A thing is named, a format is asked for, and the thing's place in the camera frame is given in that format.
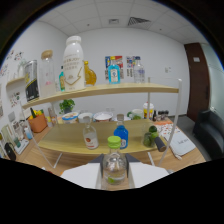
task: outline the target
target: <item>ceiling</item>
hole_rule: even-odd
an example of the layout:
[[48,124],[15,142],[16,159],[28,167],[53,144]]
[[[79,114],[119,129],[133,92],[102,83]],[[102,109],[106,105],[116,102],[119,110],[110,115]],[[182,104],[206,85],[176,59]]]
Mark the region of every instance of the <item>ceiling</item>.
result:
[[[132,28],[147,29],[170,37],[182,44],[208,43],[184,17],[151,0],[73,0],[64,3],[38,19],[68,36],[101,28],[128,28],[130,17],[149,20]],[[109,24],[109,19],[119,19]]]

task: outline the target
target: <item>black chair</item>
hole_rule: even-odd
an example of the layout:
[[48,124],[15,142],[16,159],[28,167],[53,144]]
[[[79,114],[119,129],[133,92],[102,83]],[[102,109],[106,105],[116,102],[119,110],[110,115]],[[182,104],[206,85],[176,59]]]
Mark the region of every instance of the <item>black chair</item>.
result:
[[224,121],[216,113],[211,110],[199,112],[193,133],[211,160],[224,158]]

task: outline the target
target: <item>can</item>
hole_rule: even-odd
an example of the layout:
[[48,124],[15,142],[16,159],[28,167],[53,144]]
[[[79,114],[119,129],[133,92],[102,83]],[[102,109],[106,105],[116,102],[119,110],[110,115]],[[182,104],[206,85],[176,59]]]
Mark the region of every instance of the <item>can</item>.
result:
[[39,98],[37,84],[37,60],[28,61],[24,66],[26,99],[27,101]]

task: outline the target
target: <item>floor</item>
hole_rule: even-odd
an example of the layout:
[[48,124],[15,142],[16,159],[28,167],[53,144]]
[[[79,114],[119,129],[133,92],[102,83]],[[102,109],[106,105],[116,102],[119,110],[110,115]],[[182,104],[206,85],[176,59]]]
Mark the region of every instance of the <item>floor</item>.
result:
[[[174,121],[174,116],[169,117],[170,120]],[[202,144],[197,140],[196,137],[194,137],[192,131],[194,128],[195,122],[192,121],[187,116],[179,116],[177,121],[177,126],[187,135],[187,137],[196,145],[196,147],[199,149],[201,154],[204,156],[204,159],[206,162],[211,161],[210,156],[205,151],[205,148],[202,146]]]

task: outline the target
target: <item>blue bottle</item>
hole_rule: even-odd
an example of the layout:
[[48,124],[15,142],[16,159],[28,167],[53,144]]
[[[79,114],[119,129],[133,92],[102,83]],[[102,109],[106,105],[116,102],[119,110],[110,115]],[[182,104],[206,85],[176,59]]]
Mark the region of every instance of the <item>blue bottle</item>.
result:
[[120,149],[125,149],[128,146],[128,130],[124,127],[124,114],[117,115],[117,128],[114,130],[114,136],[121,138]]
[[115,57],[110,57],[111,63],[108,67],[108,77],[109,84],[119,84],[120,83],[120,67],[115,64]]

